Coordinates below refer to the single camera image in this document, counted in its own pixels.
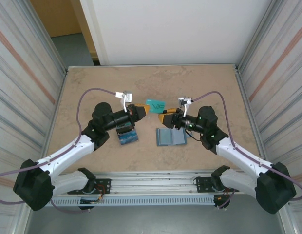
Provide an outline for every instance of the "table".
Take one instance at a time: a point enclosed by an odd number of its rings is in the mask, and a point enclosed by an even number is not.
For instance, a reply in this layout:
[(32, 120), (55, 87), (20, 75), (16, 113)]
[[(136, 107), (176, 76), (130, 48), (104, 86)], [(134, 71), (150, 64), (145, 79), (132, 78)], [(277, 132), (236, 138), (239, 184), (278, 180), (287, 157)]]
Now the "table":
[[(77, 136), (77, 103), (81, 94), (93, 87), (114, 92), (130, 90), (133, 93), (133, 103), (145, 103), (147, 99), (161, 100), (166, 102), (165, 109), (178, 107), (178, 97), (186, 95), (197, 98), (217, 90), (225, 98), (234, 140), (258, 155), (232, 65), (71, 67), (48, 154), (62, 148)], [(113, 95), (101, 91), (89, 92), (82, 101), (79, 113), (83, 128), (91, 119), (94, 107), (100, 102), (108, 102), (114, 112), (122, 108), (120, 99)], [(227, 133), (223, 105), (216, 94), (192, 104), (188, 114), (196, 116), (198, 109), (205, 105), (214, 108), (218, 126)], [(66, 172), (80, 167), (92, 172), (216, 169), (222, 165), (236, 168), (231, 162), (207, 151), (200, 142), (190, 138), (187, 145), (157, 147), (155, 129), (162, 127), (164, 125), (158, 120), (157, 114), (149, 114), (136, 123), (139, 141), (123, 146), (118, 142), (116, 131), (110, 130), (110, 139), (101, 148), (77, 161)]]

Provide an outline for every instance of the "white bracket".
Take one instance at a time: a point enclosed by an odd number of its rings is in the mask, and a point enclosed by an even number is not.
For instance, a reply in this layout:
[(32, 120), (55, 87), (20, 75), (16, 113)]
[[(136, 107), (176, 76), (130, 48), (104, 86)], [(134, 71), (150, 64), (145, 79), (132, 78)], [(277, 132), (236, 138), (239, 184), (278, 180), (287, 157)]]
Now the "white bracket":
[(132, 102), (132, 92), (130, 92), (130, 91), (116, 92), (115, 96), (117, 98), (121, 99), (121, 105), (122, 105), (124, 111), (127, 112), (125, 103), (131, 103)]
[[(72, 145), (74, 145), (74, 148), (67, 152), (65, 155), (57, 158), (54, 161), (51, 161), (54, 157), (57, 155), (63, 153), (67, 149), (69, 149)], [(43, 166), (40, 166), (40, 168), (43, 171), (49, 171), (49, 176), (51, 179), (52, 184), (55, 182), (56, 178), (60, 173), (62, 173), (66, 168), (68, 168), (70, 165), (84, 157), (85, 155), (91, 154), (94, 151), (94, 143), (92, 140), (86, 136), (82, 135), (78, 142), (76, 142), (76, 139), (72, 141), (71, 143), (67, 144), (62, 149), (58, 150), (57, 152), (42, 158), (38, 160), (37, 162), (44, 163), (48, 162), (48, 164), (45, 164)]]
[(83, 189), (88, 182), (86, 175), (80, 171), (59, 175), (52, 183), (54, 185), (53, 197), (72, 190)]
[(228, 169), (222, 173), (220, 180), (225, 187), (237, 189), (240, 192), (256, 198), (255, 188), (257, 182), (255, 182), (250, 176), (236, 172), (233, 169)]
[(179, 101), (179, 107), (185, 108), (183, 116), (186, 117), (188, 109), (189, 109), (189, 105), (192, 104), (191, 98), (183, 96), (183, 97), (179, 97), (178, 101)]
[[(239, 146), (236, 142), (235, 147), (239, 148), (241, 151), (243, 151), (245, 154), (247, 154), (254, 160), (260, 162), (260, 164), (264, 164), (267, 167), (271, 167), (271, 162), (265, 161), (255, 156), (251, 152)], [(257, 178), (260, 176), (260, 173), (266, 173), (268, 171), (267, 168), (258, 165), (257, 163), (253, 162), (252, 160), (239, 153), (235, 149), (235, 147), (233, 147), (231, 139), (229, 137), (225, 137), (224, 139), (219, 141), (218, 145), (216, 145), (216, 153), (219, 156), (228, 159), (234, 165), (238, 166), (240, 169), (246, 172), (254, 181), (257, 181)]]

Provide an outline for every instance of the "floor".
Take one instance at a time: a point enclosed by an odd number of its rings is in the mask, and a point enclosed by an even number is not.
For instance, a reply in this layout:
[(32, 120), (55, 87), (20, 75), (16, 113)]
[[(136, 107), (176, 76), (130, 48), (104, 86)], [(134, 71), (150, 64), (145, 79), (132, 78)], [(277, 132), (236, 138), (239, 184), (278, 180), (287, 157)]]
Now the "floor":
[(95, 207), (66, 214), (53, 207), (31, 212), (26, 234), (283, 234), (277, 214), (248, 195), (236, 195), (227, 210), (213, 206)]
[(52, 38), (65, 65), (93, 66), (93, 60), (82, 33)]

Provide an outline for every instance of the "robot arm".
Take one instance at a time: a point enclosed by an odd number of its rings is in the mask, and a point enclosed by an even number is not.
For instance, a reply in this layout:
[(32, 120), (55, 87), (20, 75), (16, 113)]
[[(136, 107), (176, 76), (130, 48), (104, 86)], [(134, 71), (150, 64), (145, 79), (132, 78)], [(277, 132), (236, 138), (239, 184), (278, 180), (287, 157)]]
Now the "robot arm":
[(217, 126), (218, 118), (212, 107), (201, 107), (198, 116), (194, 117), (186, 114), (191, 104), (189, 98), (179, 98), (179, 103), (181, 106), (187, 105), (185, 111), (179, 108), (166, 110), (158, 116), (161, 123), (168, 128), (182, 127), (200, 133), (200, 141), (207, 150), (225, 157), (246, 173), (246, 175), (238, 173), (228, 166), (218, 168), (211, 174), (213, 185), (218, 191), (227, 187), (249, 194), (271, 214), (275, 214), (296, 195), (292, 182), (268, 169), (273, 168), (289, 176), (287, 168), (279, 162), (274, 165), (263, 160), (235, 142), (233, 145), (230, 137)]
[(129, 100), (125, 98), (126, 96), (128, 94), (120, 97), (123, 110), (113, 113), (108, 103), (99, 103), (92, 113), (92, 120), (75, 140), (36, 162), (30, 159), (25, 161), (21, 168), (42, 163), (44, 165), (20, 172), (14, 185), (14, 192), (36, 211), (44, 207), (53, 196), (72, 190), (83, 189), (85, 192), (93, 190), (95, 176), (85, 168), (66, 175), (60, 174), (85, 155), (100, 148), (109, 139), (108, 130), (126, 122), (130, 122), (134, 126), (135, 122), (146, 116), (150, 106), (130, 104), (126, 107), (125, 102), (131, 101), (131, 97)]

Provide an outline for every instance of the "corrugated metal wall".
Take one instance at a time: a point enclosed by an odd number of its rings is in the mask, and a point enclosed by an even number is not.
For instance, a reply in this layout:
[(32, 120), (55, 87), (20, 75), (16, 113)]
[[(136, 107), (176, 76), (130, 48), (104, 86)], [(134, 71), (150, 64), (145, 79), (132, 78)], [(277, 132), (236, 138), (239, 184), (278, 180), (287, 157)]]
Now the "corrugated metal wall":
[[(55, 112), (65, 68), (28, 1), (0, 0), (0, 173), (37, 160)], [(0, 198), (16, 201), (17, 175), (0, 178)], [(20, 205), (0, 204), (0, 234)]]
[[(276, 2), (239, 70), (267, 158), (302, 184), (302, 0)], [(291, 207), (302, 233), (302, 200)]]

